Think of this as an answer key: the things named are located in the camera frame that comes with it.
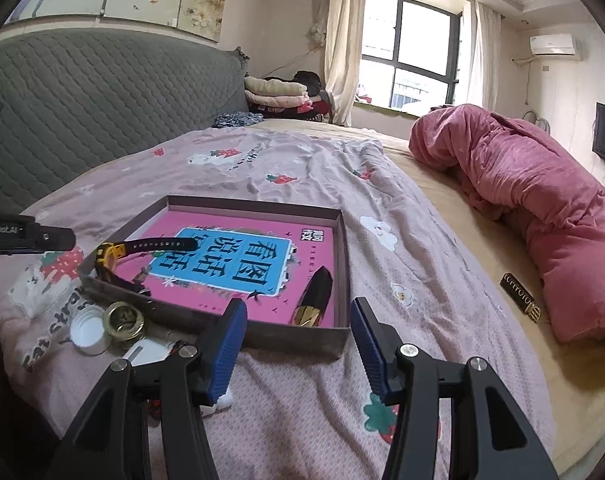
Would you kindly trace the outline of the black yellow wrist watch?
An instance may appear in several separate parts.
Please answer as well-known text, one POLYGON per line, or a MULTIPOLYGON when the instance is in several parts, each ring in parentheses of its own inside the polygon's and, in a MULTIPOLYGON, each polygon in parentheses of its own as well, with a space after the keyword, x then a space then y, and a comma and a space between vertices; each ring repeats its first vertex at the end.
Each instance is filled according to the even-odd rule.
POLYGON ((128 292, 150 296, 150 291, 141 283, 130 282, 120 278, 116 273, 121 259, 142 252, 195 252, 198 241, 191 237, 147 237, 123 242, 105 242, 95 251, 94 270, 103 282, 117 286, 128 292))

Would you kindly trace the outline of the white plastic bottle cap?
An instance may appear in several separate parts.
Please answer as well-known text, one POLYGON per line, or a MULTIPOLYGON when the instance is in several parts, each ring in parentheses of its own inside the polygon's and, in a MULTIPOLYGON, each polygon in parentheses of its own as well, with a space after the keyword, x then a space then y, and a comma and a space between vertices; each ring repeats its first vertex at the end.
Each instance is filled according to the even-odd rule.
POLYGON ((78 311, 71 320, 70 339, 84 356, 99 356, 107 351, 112 338, 103 324, 103 310, 86 307, 78 311))

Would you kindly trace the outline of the black gold lipstick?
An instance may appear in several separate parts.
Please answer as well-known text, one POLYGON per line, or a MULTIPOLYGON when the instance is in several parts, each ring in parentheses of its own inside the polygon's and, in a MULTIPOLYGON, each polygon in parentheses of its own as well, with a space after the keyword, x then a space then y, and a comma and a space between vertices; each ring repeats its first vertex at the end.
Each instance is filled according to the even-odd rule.
POLYGON ((331 272, 325 266, 320 266, 302 294, 290 324, 299 327, 319 326, 329 305, 332 289, 331 272))

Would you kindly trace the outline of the white pill bottle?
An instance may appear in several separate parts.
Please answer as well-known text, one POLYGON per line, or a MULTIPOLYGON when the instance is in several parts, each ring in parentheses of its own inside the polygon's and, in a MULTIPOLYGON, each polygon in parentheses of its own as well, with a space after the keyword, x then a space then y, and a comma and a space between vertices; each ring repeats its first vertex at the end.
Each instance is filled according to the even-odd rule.
POLYGON ((156 337, 144 337, 132 344, 124 358, 132 366, 142 366, 164 361, 171 353, 174 341, 156 337))

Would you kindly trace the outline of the grey quilted headboard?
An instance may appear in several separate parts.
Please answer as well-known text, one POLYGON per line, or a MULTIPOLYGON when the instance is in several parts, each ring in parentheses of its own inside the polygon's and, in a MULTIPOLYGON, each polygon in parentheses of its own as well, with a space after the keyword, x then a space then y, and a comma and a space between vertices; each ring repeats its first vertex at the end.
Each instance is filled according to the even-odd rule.
POLYGON ((244 112, 240 49, 109 28, 0 41, 0 212, 86 171, 244 112))

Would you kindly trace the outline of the shallow grey cardboard box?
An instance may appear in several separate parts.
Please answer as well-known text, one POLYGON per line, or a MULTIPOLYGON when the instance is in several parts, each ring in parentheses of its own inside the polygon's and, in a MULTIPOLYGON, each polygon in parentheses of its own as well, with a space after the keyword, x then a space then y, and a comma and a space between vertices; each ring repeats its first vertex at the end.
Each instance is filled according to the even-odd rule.
POLYGON ((248 347, 339 358, 350 278, 341 210, 168 195, 137 212, 80 266, 102 304, 124 301, 158 325, 196 334, 230 301, 247 309, 248 347))

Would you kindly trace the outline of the pink strawberry bed sheet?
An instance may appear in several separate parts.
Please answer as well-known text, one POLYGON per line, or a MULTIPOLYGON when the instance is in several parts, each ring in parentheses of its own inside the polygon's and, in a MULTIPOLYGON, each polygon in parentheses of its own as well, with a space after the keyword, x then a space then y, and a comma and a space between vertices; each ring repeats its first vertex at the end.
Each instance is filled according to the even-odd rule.
MULTIPOLYGON (((510 306, 476 258, 419 188, 372 140, 317 139, 260 128, 193 131, 92 169, 30 207, 50 226, 76 233, 72 252, 0 257, 0 341, 18 393, 58 434, 106 370, 107 356, 84 356, 70 323, 89 307, 81 260, 109 235, 168 196, 225 198, 338 210, 345 254, 326 226, 289 221, 216 220, 165 211, 150 236, 186 228, 237 230, 288 238, 287 281, 278 292, 263 266, 246 282, 226 264, 151 256, 125 261, 155 298, 191 313, 216 313, 243 299, 254 321, 288 323, 312 274, 334 281, 323 327, 351 299, 363 297, 403 340, 437 359, 482 356, 498 373, 545 448, 555 422, 547 382, 510 306)), ((231 377, 234 401, 206 430, 225 479, 375 479, 389 442, 375 428, 375 402, 353 342, 337 359, 315 347, 240 355, 231 377)))

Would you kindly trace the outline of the pink comforter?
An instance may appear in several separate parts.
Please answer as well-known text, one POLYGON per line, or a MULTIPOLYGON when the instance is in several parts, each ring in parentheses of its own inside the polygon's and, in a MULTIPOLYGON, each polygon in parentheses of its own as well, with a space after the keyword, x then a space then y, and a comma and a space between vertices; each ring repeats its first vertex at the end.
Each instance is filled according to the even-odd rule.
POLYGON ((559 142, 523 119, 463 104, 417 119, 409 149, 523 237, 558 341, 605 336, 605 187, 559 142))

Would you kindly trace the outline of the dark patterned cloth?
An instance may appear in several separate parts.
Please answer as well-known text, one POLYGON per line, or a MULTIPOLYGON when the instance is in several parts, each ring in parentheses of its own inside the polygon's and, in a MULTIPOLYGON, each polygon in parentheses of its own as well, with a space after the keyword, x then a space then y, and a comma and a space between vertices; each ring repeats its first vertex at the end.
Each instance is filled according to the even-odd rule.
POLYGON ((242 128, 260 124, 264 121, 263 114, 251 112, 234 112, 220 114, 214 118, 214 128, 242 128))

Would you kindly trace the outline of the pink Chinese workbook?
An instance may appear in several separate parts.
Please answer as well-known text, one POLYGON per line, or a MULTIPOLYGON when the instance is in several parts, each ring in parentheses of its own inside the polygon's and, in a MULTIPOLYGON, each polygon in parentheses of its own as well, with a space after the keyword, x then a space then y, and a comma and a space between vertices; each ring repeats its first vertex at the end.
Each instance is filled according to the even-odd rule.
POLYGON ((332 220, 167 207, 126 238, 147 237, 192 237, 198 248, 132 255, 116 273, 192 311, 220 314, 238 298, 250 320, 288 325, 316 270, 336 273, 332 220))

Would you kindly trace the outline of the folded clothes stack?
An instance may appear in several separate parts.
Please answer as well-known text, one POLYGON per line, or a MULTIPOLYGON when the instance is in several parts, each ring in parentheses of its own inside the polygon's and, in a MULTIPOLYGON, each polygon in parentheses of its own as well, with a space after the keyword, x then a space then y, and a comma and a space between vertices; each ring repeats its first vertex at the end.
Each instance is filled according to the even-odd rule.
POLYGON ((246 76, 244 84, 249 110, 264 118, 326 122, 333 114, 333 100, 320 76, 308 70, 292 80, 246 76))

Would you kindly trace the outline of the cream curtain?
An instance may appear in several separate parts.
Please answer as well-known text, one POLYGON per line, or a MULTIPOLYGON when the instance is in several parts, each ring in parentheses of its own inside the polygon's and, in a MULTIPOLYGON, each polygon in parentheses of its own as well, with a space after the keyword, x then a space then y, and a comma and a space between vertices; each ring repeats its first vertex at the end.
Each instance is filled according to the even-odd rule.
POLYGON ((350 126, 356 99, 365 27, 365 0, 313 0, 315 21, 308 38, 324 53, 325 90, 332 98, 332 122, 350 126))

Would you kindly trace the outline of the window with dark frame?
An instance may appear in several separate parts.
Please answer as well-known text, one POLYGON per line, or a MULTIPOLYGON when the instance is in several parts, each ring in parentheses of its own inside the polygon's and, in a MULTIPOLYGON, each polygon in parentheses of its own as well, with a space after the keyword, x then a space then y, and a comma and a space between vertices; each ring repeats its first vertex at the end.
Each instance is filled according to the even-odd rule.
POLYGON ((451 104, 461 21, 417 0, 365 0, 356 100, 413 116, 451 104))

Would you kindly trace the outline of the wall air conditioner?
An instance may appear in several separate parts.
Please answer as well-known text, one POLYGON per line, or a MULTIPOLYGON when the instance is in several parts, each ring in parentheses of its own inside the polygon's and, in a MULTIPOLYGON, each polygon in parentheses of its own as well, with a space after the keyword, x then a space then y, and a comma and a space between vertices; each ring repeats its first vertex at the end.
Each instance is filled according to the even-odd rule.
POLYGON ((563 56, 571 58, 579 53, 577 42, 571 34, 539 35, 529 38, 534 56, 563 56))

